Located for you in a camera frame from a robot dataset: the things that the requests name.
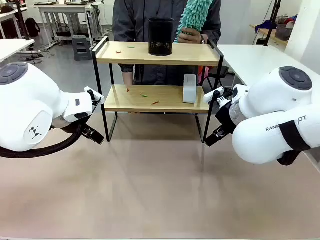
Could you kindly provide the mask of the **person's right hand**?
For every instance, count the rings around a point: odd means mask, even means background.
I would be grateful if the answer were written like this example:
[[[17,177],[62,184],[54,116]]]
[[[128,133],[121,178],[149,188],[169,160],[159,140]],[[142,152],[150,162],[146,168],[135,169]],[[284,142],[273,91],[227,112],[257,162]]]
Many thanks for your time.
[[[133,85],[133,72],[123,72],[122,77],[126,88],[129,89]]]

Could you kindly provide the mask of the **person's left hand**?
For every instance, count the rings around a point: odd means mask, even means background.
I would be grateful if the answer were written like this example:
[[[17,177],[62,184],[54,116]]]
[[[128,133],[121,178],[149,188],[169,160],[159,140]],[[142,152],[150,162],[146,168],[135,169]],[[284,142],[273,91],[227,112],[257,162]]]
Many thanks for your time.
[[[177,42],[180,44],[201,44],[204,37],[200,32],[193,28],[183,27],[178,35]]]

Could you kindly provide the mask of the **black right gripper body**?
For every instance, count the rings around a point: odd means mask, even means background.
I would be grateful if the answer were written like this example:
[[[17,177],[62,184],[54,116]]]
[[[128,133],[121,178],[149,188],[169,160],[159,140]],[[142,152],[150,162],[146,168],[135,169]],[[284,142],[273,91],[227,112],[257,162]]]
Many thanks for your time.
[[[229,101],[224,106],[221,106],[215,115],[216,119],[221,123],[218,129],[224,132],[233,132],[237,127],[230,117],[231,106],[232,102]]]

